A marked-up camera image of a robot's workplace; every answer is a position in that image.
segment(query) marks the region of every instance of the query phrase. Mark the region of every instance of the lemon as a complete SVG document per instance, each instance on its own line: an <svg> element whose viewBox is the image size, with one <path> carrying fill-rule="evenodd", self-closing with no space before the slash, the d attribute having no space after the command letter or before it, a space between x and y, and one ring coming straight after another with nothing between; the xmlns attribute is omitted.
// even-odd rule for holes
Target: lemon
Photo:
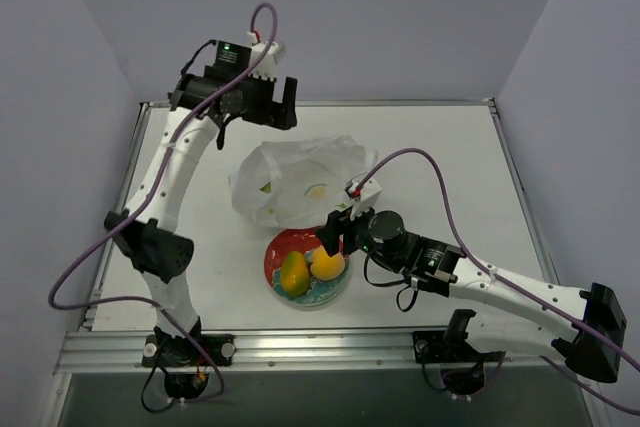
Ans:
<svg viewBox="0 0 640 427"><path fill-rule="evenodd" d="M318 280L333 280L344 271L344 268L344 257L339 252L329 257L324 247L320 246L311 253L311 274Z"/></svg>

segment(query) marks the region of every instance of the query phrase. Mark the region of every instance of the mango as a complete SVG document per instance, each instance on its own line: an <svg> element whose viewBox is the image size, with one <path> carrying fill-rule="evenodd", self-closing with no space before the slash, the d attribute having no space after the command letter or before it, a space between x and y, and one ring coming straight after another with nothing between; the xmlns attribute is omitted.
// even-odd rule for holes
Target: mango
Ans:
<svg viewBox="0 0 640 427"><path fill-rule="evenodd" d="M280 267L280 285L292 297L304 294L311 284L311 275L304 254L293 251L287 254Z"/></svg>
<svg viewBox="0 0 640 427"><path fill-rule="evenodd" d="M311 253L311 274L318 280L333 280L344 271L344 268L345 261L340 252L329 257L324 247L320 246Z"/></svg>

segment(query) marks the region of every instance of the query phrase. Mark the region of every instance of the wire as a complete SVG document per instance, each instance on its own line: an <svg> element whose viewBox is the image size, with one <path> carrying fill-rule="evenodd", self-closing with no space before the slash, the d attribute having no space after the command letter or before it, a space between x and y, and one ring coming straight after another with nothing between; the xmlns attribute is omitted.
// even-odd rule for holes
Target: wire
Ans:
<svg viewBox="0 0 640 427"><path fill-rule="evenodd" d="M269 35L269 39L267 40L267 43L265 45L264 50L260 53L260 55L258 55L258 57L255 59L255 61L252 62L237 77L235 77L234 79L229 81L227 84L225 84L222 87L220 87L218 90L216 90L214 93L212 93L209 97L207 97L202 102L200 102L182 120L182 122L180 122L180 124L178 124L178 127L176 128L176 130L172 134L172 136L171 136L171 138L169 140L169 143L175 143L178 140L178 138L180 137L180 134L184 131L184 129L187 127L187 125L189 125L189 123L196 116L198 116L202 111L204 111L216 99L218 99L222 95L226 94L231 89L233 89L236 85L238 85L238 83L240 83L245 77L247 77L251 73L251 71L254 70L258 66L258 64L260 64L260 62L262 62L262 59L264 59L264 57L267 55L267 52L271 48L271 44L275 40L276 32L278 30L278 15L277 15L276 9L275 9L275 7L273 7L273 5L271 5L268 2L263 2L263 3L259 4L256 7L256 9L253 11L253 15L251 16L251 30L254 29L254 24L255 24L256 17L262 11L262 9L265 9L265 8L268 9L269 11L271 11L272 27L271 27L271 33ZM218 378L218 381L220 383L220 388L218 389L218 391L214 392L213 394L202 396L202 397L199 397L199 398L196 398L196 399L185 399L184 400L184 402L189 402L189 403L192 403L192 402L204 402L204 401L208 401L208 400L214 399L216 397L219 397L220 395L222 395L224 393L225 385L224 385L224 379L222 378L222 373L220 372L220 369L218 369L218 366L215 364L215 362L213 361L211 356L198 343L198 341L195 340L178 323L178 321L176 321L176 319L169 312L164 310L164 308L158 302L156 302L153 299L148 299L146 297L140 297L140 296L137 296L137 295L123 295L123 296L118 296L118 297L108 297L108 298L105 298L105 299L92 300L92 301L88 301L88 302L80 302L80 303L77 303L77 304L60 304L60 303L58 303L56 301L56 294L58 293L58 290L60 290L60 287L62 286L62 284L65 283L65 281L71 276L71 274L73 274L73 272L85 260L87 260L87 258L91 254L93 254L96 250L98 250L105 243L107 243L107 241L109 241L114 236L116 236L120 232L122 232L129 225L131 225L131 223L134 220L136 220L136 218L142 212L144 212L144 210L147 208L147 206L149 205L149 203L153 199L153 196L156 194L156 192L158 190L158 186L160 185L160 181L162 180L162 176L164 175L164 172L167 169L167 165L169 165L169 161L171 160L171 155L172 154L173 154L173 149L167 149L167 151L166 151L166 153L165 153L165 155L164 155L164 157L162 159L162 162L160 164L160 167L158 168L158 173L156 175L155 180L153 181L153 185L151 186L151 189L149 190L149 193L147 194L147 197L142 202L142 204L140 204L140 206L129 217L127 217L124 221L122 221L116 227L114 227L109 232L107 232L101 239L97 240L94 244L92 244L84 252L82 252L78 256L78 258L76 260L74 260L71 263L71 265L69 265L69 267L67 267L67 269L65 269L65 271L60 275L58 280L56 280L56 282L53 284L53 287L51 287L51 290L49 291L49 296L48 296L47 301L48 301L49 305L52 308L54 308L56 310L64 310L64 311L76 310L76 309L85 309L87 307L92 307L92 306L95 306L95 305L107 304L107 303L111 303L111 302L123 302L123 301L144 302L145 304L151 305L152 307L157 309L162 315L165 316L165 318L169 321L169 323L171 323L171 325L173 325L176 328L176 330L178 332L180 332L180 334L185 339L187 339L191 343L191 345L193 345L193 347L198 351L198 353L207 361L207 364L209 364L209 366L214 370L214 372L216 374L216 377Z"/></svg>
<svg viewBox="0 0 640 427"><path fill-rule="evenodd" d="M227 116L227 118L222 122L222 125L220 125L220 131L218 132L218 137L216 138L216 147L218 148L218 150L222 150L224 147L224 139L227 133L227 127L229 127L229 124L231 122L238 118L240 118L240 115L238 114L229 114L229 116Z"/></svg>
<svg viewBox="0 0 640 427"><path fill-rule="evenodd" d="M395 287L396 285L404 284L404 280L393 280L391 282L371 282L369 280L369 260L374 253L375 250L367 252L367 257L364 259L364 280L366 280L369 285L373 285L374 287Z"/></svg>
<svg viewBox="0 0 640 427"><path fill-rule="evenodd" d="M396 294L396 305L400 309L400 312L409 312L411 309L413 309L413 306L416 305L416 300L418 300L418 291L414 290L413 294L411 294L411 300L409 301L409 305L407 305L406 307L401 307L400 306L400 296L407 289L411 289L411 287L407 285L404 289L401 289Z"/></svg>
<svg viewBox="0 0 640 427"><path fill-rule="evenodd" d="M369 179L371 179L371 177L373 177L376 174L376 172L378 172L388 162L390 162L391 160L395 159L396 157L399 157L400 155L410 154L410 153L419 154L419 155L423 156L425 159L427 159L429 161L429 163L431 164L431 167L433 167L433 170L435 171L435 174L438 177L438 184L440 185L440 192L442 193L442 200L444 202L444 208L445 208L445 212L447 214L447 221L449 222L449 227L451 228L451 233L455 237L456 242L458 242L458 245L460 246L460 249L462 249L464 254L469 258L469 260L471 262L473 262L473 264L476 267L478 267L478 269L480 269L482 272L484 272L487 275L493 276L496 280L502 282L503 284L505 284L506 286L508 286L511 289L515 290L516 292L518 292L519 294L523 295L527 299L535 302L538 305L541 305L542 307L545 307L547 310L549 310L549 311L553 312L554 314L559 315L563 319L571 322L577 329L580 329L583 332L586 332L587 334L591 335L592 337L598 339L600 342L602 342L604 345L609 347L616 354L618 354L620 357L622 357L624 360L626 360L637 372L640 373L640 362L638 362L636 359L634 359L631 356L631 354L629 354L626 350L624 350L623 348L621 348L618 345L616 345L616 343L611 341L611 339L609 339L605 335L601 334L600 332L595 330L593 327L587 325L582 320L573 317L572 315L566 313L562 309L559 309L558 307L550 304L546 300L541 299L540 297L532 294L527 289L525 289L523 287L520 287L515 282L507 279L506 277L503 277L499 273L492 272L489 268L487 268L487 266L485 266L477 257L475 257L471 253L471 250L469 250L469 247L467 247L467 245L463 242L462 238L460 237L460 234L458 233L458 229L456 228L455 222L453 220L453 214L451 213L451 204L449 202L449 194L447 193L447 188L446 188L446 186L444 184L444 177L442 176L442 171L440 170L440 167L438 167L438 164L436 163L435 159L431 155L429 155L429 153L427 153L426 151L424 151L422 149L415 148L415 147L409 147L409 148L406 148L406 149L398 150L398 151L388 155L387 157L382 159L380 162L378 162L369 171L369 173L364 176L364 178L360 181L360 183L357 185L355 190L361 189L364 186L364 184L366 182L368 182ZM557 364L555 364L552 360L546 359L546 358L544 360L546 362L548 362L549 364L551 364L552 366L554 366L556 368L556 370L558 370L558 371L560 371L561 373L564 374L564 371ZM608 398L604 397L601 394L596 393L595 390L587 388L587 386L585 386L585 384L583 384L582 382L578 381L577 379L574 379L574 378L572 378L572 377L570 377L568 375L565 375L565 377L567 377L569 380L571 380L571 382L573 382L574 384L580 386L582 389L586 390L587 392L589 392L590 394L594 395L598 399L602 400L607 405L613 407L614 409L618 409L618 410L620 410L622 412L626 412L627 414L640 416L640 409L633 409L633 408L630 408L630 407L623 406L623 405L621 405L621 404L619 404L619 403L617 403L617 402L615 402L615 401L613 401L611 399L608 399Z"/></svg>
<svg viewBox="0 0 640 427"><path fill-rule="evenodd" d="M427 386L431 389L434 390L436 392L446 392L447 390L449 390L447 387L436 387L435 385L433 385L431 383L431 381L429 380L429 376L427 375L427 368L426 368L426 364L427 364L427 353L426 353L426 348L422 349L422 352L420 354L420 364L422 365L422 377L424 377L424 381L427 383Z"/></svg>
<svg viewBox="0 0 640 427"><path fill-rule="evenodd" d="M155 357L153 359L153 366L151 367L151 372L149 372L149 376L147 377L147 380L145 381L144 385L142 386L142 392L140 392L140 403L142 404L142 407L144 408L144 410L146 410L150 414L161 414L162 412L166 412L167 410L169 410L173 406L173 399L169 399L169 402L164 407L161 407L159 409L153 409L153 408L149 407L147 405L147 403L145 402L145 400L144 400L144 393L147 390L147 387L149 386L149 383L151 382L151 379L153 378L153 374L156 373L156 369L158 368L158 365L160 364L160 356L162 355L162 351L164 350L165 341L166 341L166 338L158 346L158 350L156 351L156 355L155 355ZM163 371L163 373L165 375L167 375L166 370L164 370L162 367L160 369Z"/></svg>
<svg viewBox="0 0 640 427"><path fill-rule="evenodd" d="M189 72L189 69L191 68L191 66L193 65L193 63L196 61L196 59L198 58L198 56L200 55L200 53L205 49L205 47L207 47L208 45L211 45L212 47L215 47L216 45L216 41L214 39L211 40L207 40L204 44L202 44L200 46L200 48L198 50L196 50L196 52L193 54L193 57L191 57L191 59L189 59L187 61L186 64L184 64L184 67L182 67L182 69L180 69L180 77L184 77L185 75L187 75L187 72Z"/></svg>

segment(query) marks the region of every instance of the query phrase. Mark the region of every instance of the screw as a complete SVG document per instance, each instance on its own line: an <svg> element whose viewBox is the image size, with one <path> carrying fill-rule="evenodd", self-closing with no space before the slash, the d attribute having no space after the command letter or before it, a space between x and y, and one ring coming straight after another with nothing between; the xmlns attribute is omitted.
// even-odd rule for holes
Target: screw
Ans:
<svg viewBox="0 0 640 427"><path fill-rule="evenodd" d="M148 343L147 345L144 346L144 349L142 349L142 355L147 358L153 357L154 355L156 355L157 351L158 351L158 347L156 347L155 344Z"/></svg>
<svg viewBox="0 0 640 427"><path fill-rule="evenodd" d="M429 348L429 343L424 339L420 339L420 340L416 341L416 343L413 346L413 348L416 349L416 352L421 354L422 352L426 352L425 349Z"/></svg>
<svg viewBox="0 0 640 427"><path fill-rule="evenodd" d="M220 353L222 354L223 357L226 357L227 359L233 357L233 354L235 354L236 352L236 346L233 345L231 342L225 342L224 344L222 344L222 347L220 347Z"/></svg>

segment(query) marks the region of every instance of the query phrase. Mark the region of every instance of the aluminum frame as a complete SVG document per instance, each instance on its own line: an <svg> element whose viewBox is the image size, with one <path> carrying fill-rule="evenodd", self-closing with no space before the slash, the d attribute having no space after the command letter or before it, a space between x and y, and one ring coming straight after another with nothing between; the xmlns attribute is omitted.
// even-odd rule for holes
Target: aluminum frame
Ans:
<svg viewBox="0 0 640 427"><path fill-rule="evenodd" d="M116 207L122 208L131 187L135 165L140 154L149 116L153 109L168 108L168 102L149 102L141 105L134 129L129 161ZM314 107L383 107L383 106L487 106L492 116L500 145L516 189L529 234L545 280L558 283L553 261L544 247L540 231L529 208L526 191L509 152L500 115L493 99L483 101L307 101L299 106ZM109 242L100 258L92 299L101 295L102 283L111 257L113 243ZM40 425L57 425L62 406L75 373L131 373L142 370L140 358L148 332L91 332L95 311L89 309L79 332L65 337L56 366L54 381L45 404ZM236 354L231 369L241 371L309 371L309 370L369 370L415 368L411 332L433 330L438 326L415 328L334 329L236 331ZM511 365L546 365L531 357L510 357ZM583 392L592 423L610 427L608 412L603 403Z"/></svg>

